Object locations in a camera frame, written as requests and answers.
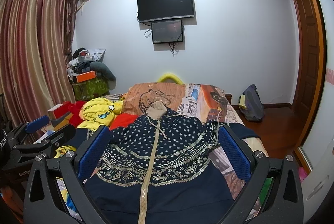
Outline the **red garment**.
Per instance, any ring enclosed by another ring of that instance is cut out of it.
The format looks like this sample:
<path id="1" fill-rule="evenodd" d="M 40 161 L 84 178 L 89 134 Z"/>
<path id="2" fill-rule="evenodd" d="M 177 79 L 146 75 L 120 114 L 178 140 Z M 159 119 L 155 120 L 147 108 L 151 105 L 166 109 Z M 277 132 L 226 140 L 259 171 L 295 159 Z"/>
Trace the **red garment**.
<path id="1" fill-rule="evenodd" d="M 71 104 L 69 111 L 72 116 L 69 124 L 75 128 L 87 128 L 96 131 L 100 126 L 108 126 L 110 130 L 127 127 L 133 123 L 138 115 L 131 115 L 122 111 L 123 98 L 110 101 L 98 97 L 87 102 L 77 101 Z"/>

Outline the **navy patterned zip hoodie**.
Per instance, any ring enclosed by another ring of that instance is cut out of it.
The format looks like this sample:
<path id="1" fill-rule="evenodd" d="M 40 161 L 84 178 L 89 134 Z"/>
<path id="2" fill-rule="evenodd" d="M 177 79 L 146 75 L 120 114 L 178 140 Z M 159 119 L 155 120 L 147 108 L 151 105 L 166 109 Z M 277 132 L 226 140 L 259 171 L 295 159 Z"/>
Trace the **navy patterned zip hoodie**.
<path id="1" fill-rule="evenodd" d="M 209 158 L 219 128 L 156 102 L 111 131 L 84 187 L 111 223 L 217 223 L 234 202 Z"/>

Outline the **small black wall monitor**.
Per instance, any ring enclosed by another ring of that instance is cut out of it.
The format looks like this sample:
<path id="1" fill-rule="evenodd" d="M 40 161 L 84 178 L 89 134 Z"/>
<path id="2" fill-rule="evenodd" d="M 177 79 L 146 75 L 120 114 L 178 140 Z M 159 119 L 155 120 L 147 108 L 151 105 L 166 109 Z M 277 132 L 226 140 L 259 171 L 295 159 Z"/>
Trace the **small black wall monitor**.
<path id="1" fill-rule="evenodd" d="M 183 42 L 182 20 L 167 20 L 151 23 L 152 43 L 178 43 Z"/>

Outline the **orange box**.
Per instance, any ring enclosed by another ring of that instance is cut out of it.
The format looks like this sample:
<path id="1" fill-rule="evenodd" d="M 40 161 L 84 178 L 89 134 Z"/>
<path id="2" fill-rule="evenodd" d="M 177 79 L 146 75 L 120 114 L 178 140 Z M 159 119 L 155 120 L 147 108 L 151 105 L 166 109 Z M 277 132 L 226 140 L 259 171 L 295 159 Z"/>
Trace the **orange box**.
<path id="1" fill-rule="evenodd" d="M 94 71 L 89 71 L 89 72 L 85 72 L 85 73 L 77 75 L 75 78 L 75 82 L 81 83 L 81 82 L 85 82 L 87 80 L 91 80 L 94 78 L 96 78 L 96 73 Z"/>

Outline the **yellow cartoon garment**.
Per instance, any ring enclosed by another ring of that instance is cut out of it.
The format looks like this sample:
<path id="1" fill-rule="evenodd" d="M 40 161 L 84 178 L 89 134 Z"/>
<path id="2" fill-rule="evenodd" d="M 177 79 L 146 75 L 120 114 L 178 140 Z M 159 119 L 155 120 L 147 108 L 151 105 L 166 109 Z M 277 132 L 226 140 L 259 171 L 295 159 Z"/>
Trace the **yellow cartoon garment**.
<path id="1" fill-rule="evenodd" d="M 56 149 L 55 158 L 60 158 L 68 151 L 76 151 L 82 140 L 89 139 L 100 126 L 111 126 L 111 123 L 122 112 L 124 97 L 112 95 L 97 97 L 87 102 L 78 101 L 71 105 L 70 119 L 66 124 L 79 129 L 77 139 Z"/>

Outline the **yellow chair back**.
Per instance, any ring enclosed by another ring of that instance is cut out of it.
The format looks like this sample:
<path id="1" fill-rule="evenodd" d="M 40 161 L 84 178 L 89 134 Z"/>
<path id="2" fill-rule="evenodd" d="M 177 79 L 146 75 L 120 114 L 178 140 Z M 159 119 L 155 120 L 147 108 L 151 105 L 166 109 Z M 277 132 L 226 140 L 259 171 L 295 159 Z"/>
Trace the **yellow chair back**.
<path id="1" fill-rule="evenodd" d="M 173 83 L 176 84 L 184 84 L 183 81 L 178 76 L 172 73 L 165 73 L 162 76 L 160 76 L 157 80 L 158 83 L 164 83 L 166 81 L 172 81 Z"/>

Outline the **red gold striped curtain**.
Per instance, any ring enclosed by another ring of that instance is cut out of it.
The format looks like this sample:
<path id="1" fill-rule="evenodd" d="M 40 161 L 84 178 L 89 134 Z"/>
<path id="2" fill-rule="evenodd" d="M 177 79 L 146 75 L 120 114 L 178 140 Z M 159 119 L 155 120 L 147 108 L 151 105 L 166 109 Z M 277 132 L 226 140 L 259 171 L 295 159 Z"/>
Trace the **red gold striped curtain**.
<path id="1" fill-rule="evenodd" d="M 14 125 L 73 102 L 67 75 L 78 0 L 1 0 L 1 91 Z"/>

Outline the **dark grey clothes pile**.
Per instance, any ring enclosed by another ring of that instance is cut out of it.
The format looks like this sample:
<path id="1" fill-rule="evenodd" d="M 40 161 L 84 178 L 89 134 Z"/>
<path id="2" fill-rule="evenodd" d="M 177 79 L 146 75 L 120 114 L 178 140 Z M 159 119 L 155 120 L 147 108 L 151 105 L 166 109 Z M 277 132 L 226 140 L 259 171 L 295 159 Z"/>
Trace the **dark grey clothes pile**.
<path id="1" fill-rule="evenodd" d="M 94 71 L 96 77 L 103 77 L 108 81 L 114 82 L 116 80 L 115 75 L 111 70 L 103 63 L 106 49 L 77 49 L 73 55 L 72 60 L 67 64 L 67 75 L 72 83 L 75 82 L 77 75 Z"/>

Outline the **red white box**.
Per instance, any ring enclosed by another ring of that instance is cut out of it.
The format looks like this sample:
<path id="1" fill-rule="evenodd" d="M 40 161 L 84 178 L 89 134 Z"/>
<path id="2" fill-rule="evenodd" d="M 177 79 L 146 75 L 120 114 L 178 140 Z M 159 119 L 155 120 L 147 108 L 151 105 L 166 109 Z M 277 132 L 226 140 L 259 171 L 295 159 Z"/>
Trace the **red white box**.
<path id="1" fill-rule="evenodd" d="M 71 114 L 69 111 L 71 106 L 70 101 L 65 101 L 61 104 L 57 104 L 48 110 L 48 116 L 54 130 L 60 128 L 64 120 L 68 120 L 68 116 Z"/>

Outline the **black wall television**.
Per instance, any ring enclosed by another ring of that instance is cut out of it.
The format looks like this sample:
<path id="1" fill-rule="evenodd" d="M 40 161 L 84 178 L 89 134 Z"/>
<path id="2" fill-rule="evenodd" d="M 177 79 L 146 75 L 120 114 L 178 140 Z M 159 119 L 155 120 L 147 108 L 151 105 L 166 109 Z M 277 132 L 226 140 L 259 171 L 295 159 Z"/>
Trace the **black wall television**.
<path id="1" fill-rule="evenodd" d="M 138 22 L 195 17 L 193 0 L 137 0 Z"/>

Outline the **grey blue backpack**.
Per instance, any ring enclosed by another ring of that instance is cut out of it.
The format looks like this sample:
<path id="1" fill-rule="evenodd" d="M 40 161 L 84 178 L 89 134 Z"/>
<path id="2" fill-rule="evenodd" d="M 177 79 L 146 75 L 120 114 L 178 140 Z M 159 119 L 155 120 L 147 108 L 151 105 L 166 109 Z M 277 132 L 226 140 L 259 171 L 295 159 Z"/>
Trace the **grey blue backpack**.
<path id="1" fill-rule="evenodd" d="M 251 84 L 239 97 L 238 107 L 246 120 L 261 122 L 264 118 L 264 107 L 256 85 Z"/>

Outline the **brown wooden door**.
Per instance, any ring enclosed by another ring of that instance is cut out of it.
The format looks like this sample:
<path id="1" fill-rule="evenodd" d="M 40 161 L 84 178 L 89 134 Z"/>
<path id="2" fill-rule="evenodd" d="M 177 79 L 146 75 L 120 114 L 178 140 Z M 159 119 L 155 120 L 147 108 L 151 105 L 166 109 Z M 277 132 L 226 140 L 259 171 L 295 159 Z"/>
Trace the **brown wooden door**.
<path id="1" fill-rule="evenodd" d="M 325 29 L 319 0 L 293 0 L 300 39 L 297 86 L 293 111 L 304 126 L 297 142 L 306 140 L 320 105 L 325 71 Z"/>

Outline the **printed orange newspaper bedspread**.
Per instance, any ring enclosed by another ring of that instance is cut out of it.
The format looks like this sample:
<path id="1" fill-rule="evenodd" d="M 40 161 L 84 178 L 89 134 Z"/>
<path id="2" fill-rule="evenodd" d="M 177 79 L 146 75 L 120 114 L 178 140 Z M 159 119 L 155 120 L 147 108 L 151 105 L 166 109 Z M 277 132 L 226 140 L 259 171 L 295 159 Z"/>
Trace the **printed orange newspaper bedspread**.
<path id="1" fill-rule="evenodd" d="M 221 89 L 203 84 L 136 84 L 128 91 L 122 111 L 131 115 L 144 115 L 148 108 L 156 103 L 163 103 L 167 108 L 186 117 L 196 117 L 201 122 L 209 120 L 226 123 L 234 133 L 253 150 L 264 150 L 259 136 L 246 128 L 236 111 L 230 105 Z M 219 145 L 209 158 L 226 179 L 233 199 L 238 195 L 243 183 L 237 178 L 225 152 Z"/>

